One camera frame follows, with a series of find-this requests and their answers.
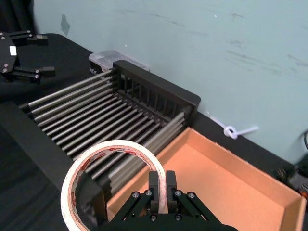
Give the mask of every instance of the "metal rack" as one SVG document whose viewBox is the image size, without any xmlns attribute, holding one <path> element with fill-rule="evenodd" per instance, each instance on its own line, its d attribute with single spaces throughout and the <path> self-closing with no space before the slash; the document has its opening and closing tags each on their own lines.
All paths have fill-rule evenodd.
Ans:
<svg viewBox="0 0 308 231">
<path fill-rule="evenodd" d="M 188 125 L 200 98 L 127 61 L 22 108 L 68 156 L 107 140 L 129 140 L 159 153 Z M 144 163 L 119 153 L 87 169 L 116 193 Z"/>
</svg>

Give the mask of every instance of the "black cloth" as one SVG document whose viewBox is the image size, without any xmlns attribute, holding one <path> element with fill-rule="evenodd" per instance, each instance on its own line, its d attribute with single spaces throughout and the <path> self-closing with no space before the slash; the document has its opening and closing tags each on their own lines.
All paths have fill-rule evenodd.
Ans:
<svg viewBox="0 0 308 231">
<path fill-rule="evenodd" d="M 90 51 L 63 36 L 48 37 L 48 47 L 25 46 L 17 51 L 21 64 L 54 65 L 56 77 L 42 79 L 41 85 L 0 81 L 0 103 L 30 102 L 91 76 Z M 200 113 L 192 128 L 270 175 L 275 169 L 291 165 L 244 137 L 235 141 L 225 137 L 217 124 Z M 1 127 L 0 230 L 67 230 L 61 215 L 60 192 Z M 307 216 L 303 230 L 308 231 Z"/>
<path fill-rule="evenodd" d="M 68 230 L 60 192 L 1 127 L 0 141 L 0 230 Z"/>
<path fill-rule="evenodd" d="M 31 9 L 31 0 L 0 0 L 0 31 L 35 33 Z"/>
</svg>

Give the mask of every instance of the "orange cardboard box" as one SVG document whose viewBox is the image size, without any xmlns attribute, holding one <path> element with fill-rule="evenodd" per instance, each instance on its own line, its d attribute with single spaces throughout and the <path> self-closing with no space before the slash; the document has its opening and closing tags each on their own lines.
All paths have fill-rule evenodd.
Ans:
<svg viewBox="0 0 308 231">
<path fill-rule="evenodd" d="M 157 158 L 175 171 L 178 189 L 195 192 L 223 224 L 239 231 L 302 231 L 304 198 L 195 130 L 187 128 Z M 109 218 L 133 191 L 148 189 L 148 171 L 107 203 Z"/>
</svg>

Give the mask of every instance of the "tabletop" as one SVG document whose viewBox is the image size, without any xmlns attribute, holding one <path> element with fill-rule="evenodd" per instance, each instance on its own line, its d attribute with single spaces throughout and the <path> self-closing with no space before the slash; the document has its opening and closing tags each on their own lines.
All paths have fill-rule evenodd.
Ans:
<svg viewBox="0 0 308 231">
<path fill-rule="evenodd" d="M 0 78 L 0 103 L 30 102 L 92 75 L 89 50 L 61 35 L 47 36 L 48 46 L 20 47 L 17 54 L 22 66 L 54 66 L 56 76 L 43 78 L 40 85 L 6 83 Z M 269 175 L 273 176 L 274 170 L 281 167 L 292 166 L 242 136 L 236 140 L 224 136 L 222 128 L 201 113 L 197 113 L 192 128 Z M 67 230 L 60 210 L 60 192 L 1 127 L 0 140 L 0 230 Z"/>
</svg>

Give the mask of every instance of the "white masking tape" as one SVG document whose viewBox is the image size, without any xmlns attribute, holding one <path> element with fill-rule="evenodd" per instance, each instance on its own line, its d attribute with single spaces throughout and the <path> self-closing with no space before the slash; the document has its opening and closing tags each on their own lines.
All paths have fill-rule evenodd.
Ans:
<svg viewBox="0 0 308 231">
<path fill-rule="evenodd" d="M 131 141 L 106 141 L 86 150 L 69 169 L 61 190 L 61 211 L 70 231 L 90 231 L 80 220 L 76 210 L 75 190 L 81 174 L 94 160 L 112 153 L 125 152 L 142 159 L 153 171 L 158 173 L 159 213 L 163 213 L 166 203 L 166 175 L 157 158 L 145 147 Z"/>
</svg>

